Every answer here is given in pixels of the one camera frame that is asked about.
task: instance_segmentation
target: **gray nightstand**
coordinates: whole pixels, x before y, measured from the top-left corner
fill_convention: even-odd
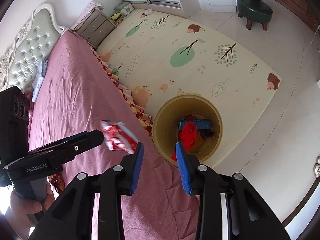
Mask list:
[[[96,49],[115,28],[101,10],[95,9],[76,33]]]

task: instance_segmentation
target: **stool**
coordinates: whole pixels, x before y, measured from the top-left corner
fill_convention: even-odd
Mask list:
[[[263,30],[267,31],[267,24],[272,18],[272,9],[261,0],[237,0],[239,10],[238,17],[246,17],[248,30],[251,30],[252,22],[262,24]]]

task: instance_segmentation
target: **wooden door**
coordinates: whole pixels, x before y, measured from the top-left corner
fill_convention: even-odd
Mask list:
[[[317,30],[318,23],[313,12],[305,0],[276,0],[283,6],[292,11],[302,21],[306,23],[314,32]]]

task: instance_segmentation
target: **white tile floor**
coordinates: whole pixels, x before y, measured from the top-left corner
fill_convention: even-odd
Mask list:
[[[245,28],[233,13],[199,11],[189,19],[232,38],[255,53],[283,79],[267,109],[241,143],[216,167],[243,173],[283,221],[311,187],[320,154],[319,36],[274,0],[268,31]]]

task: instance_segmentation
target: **red and white wrapper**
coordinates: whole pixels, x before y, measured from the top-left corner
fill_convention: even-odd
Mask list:
[[[100,121],[100,125],[110,151],[125,150],[134,154],[139,141],[124,123]]]

